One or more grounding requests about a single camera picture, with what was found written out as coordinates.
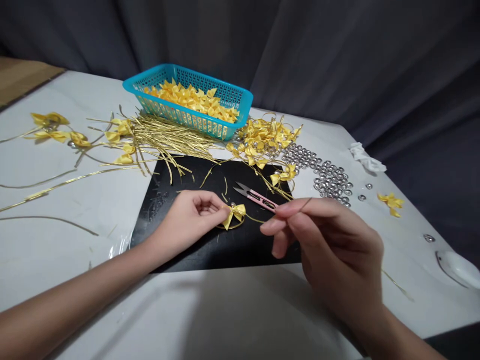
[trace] plastic basket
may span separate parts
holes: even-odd
[[[144,93],[145,87],[159,88],[160,83],[163,84],[165,80],[171,82],[172,78],[177,84],[181,83],[186,88],[191,84],[205,93],[210,89],[217,88],[215,96],[221,99],[220,105],[226,108],[234,107],[239,111],[237,122],[229,123]],[[148,114],[170,119],[221,140],[230,140],[235,130],[245,126],[254,99],[252,93],[244,88],[168,63],[152,67],[125,80],[123,88],[136,96]]]

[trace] finger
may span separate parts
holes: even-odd
[[[344,232],[363,239],[370,238],[374,232],[360,216],[329,198],[312,198],[310,201],[308,198],[295,199],[275,209],[276,215],[281,218],[289,218],[299,211],[311,217],[323,218]]]
[[[222,199],[220,199],[218,195],[212,191],[195,190],[195,191],[189,191],[188,194],[192,196],[193,203],[196,206],[208,207],[210,205],[213,205],[217,209],[227,206],[227,204],[224,203]]]
[[[274,215],[270,220],[260,226],[260,231],[263,235],[272,236],[286,227],[287,221],[278,215]]]
[[[223,223],[230,215],[230,208],[224,207],[215,213],[206,213],[205,216],[201,216],[198,220],[201,231],[206,234],[217,225]]]
[[[290,245],[292,245],[296,240],[297,239],[288,227],[277,232],[273,237],[271,254],[277,259],[283,259]]]
[[[324,269],[331,268],[335,255],[314,221],[308,215],[299,212],[288,218],[287,223],[309,262]]]

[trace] dark fabric backdrop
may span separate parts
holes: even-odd
[[[0,54],[124,80],[175,63],[344,126],[480,265],[474,0],[18,0]]]

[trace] table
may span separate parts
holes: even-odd
[[[132,115],[139,106],[122,82],[68,71],[0,113],[0,138],[33,127],[30,113],[57,112],[89,139],[104,128],[110,112]],[[266,111],[252,108],[250,115]],[[324,160],[342,166],[354,184],[351,209],[376,229],[385,244],[383,268],[414,302],[382,276],[383,298],[390,310],[422,338],[480,320],[480,292],[447,277],[435,251],[451,250],[386,174],[367,174],[348,150],[355,142],[341,126],[285,114],[284,121],[303,131],[298,143]],[[78,155],[52,139],[35,145],[16,139],[0,144],[0,184],[28,185],[73,168]],[[92,156],[110,162],[119,155],[102,146]],[[225,149],[212,154],[230,158]],[[152,170],[155,162],[147,163]],[[0,188],[0,208],[80,175],[108,167],[84,158],[76,172],[26,189]],[[314,174],[295,178],[293,196],[316,195]],[[60,284],[128,248],[150,178],[138,169],[81,179],[48,196],[0,213],[54,216],[89,228],[46,219],[0,221],[0,311]],[[373,184],[368,190],[365,184]],[[405,200],[402,218],[389,215],[377,192]],[[364,194],[364,202],[357,200]],[[427,243],[423,234],[436,242]],[[60,359],[357,359],[360,353],[337,330],[311,297],[300,264],[173,272],[150,275],[88,324],[59,350]]]

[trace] black mat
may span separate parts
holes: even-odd
[[[213,165],[211,161],[190,156],[176,160],[180,165],[193,171],[195,182],[190,174],[182,176],[180,180],[178,171],[173,169],[173,184],[170,185],[167,166],[164,161],[159,161],[156,164],[155,172],[160,175],[154,174],[150,181],[133,230],[130,247],[138,245],[154,232],[177,196],[177,191],[200,190],[199,187],[205,175]],[[262,173],[268,177],[274,171],[272,165],[266,165]],[[237,205],[244,204],[247,214],[255,219],[266,221],[273,214],[236,192],[233,189],[234,186],[238,187],[235,181],[252,188],[276,204],[286,202],[280,195],[269,192],[263,180],[255,175],[252,169],[239,161],[227,161],[222,165],[215,166],[201,190],[215,192],[223,199],[221,193],[225,192],[225,179],[228,183],[226,194],[228,204],[230,205],[231,202]],[[232,225],[234,224],[237,224],[235,218],[232,220]],[[159,267],[155,272],[239,268],[300,262],[298,243],[289,249],[285,258],[275,259],[271,253],[273,237],[264,236],[259,230],[260,225],[260,223],[246,218],[241,226],[229,231],[215,228],[188,250]]]

